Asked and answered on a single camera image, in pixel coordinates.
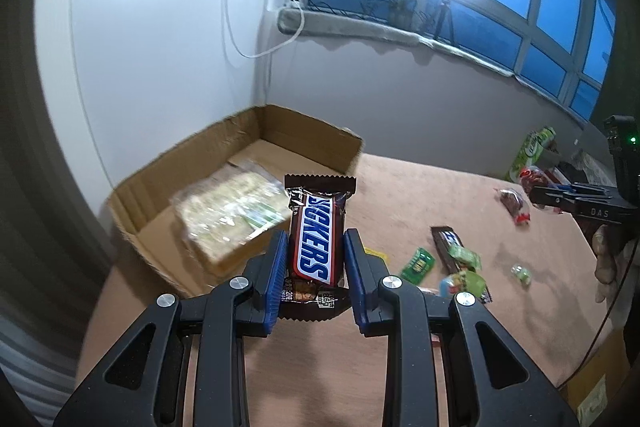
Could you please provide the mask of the right hand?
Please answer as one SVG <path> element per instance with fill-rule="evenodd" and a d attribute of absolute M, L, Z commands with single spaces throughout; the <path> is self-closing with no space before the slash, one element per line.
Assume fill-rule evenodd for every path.
<path fill-rule="evenodd" d="M 632 259 L 634 239 L 624 239 L 618 228 L 601 225 L 593 234 L 591 246 L 596 255 L 594 277 L 598 285 L 596 303 L 612 305 L 617 297 L 620 305 L 631 299 L 637 286 L 639 262 Z"/>

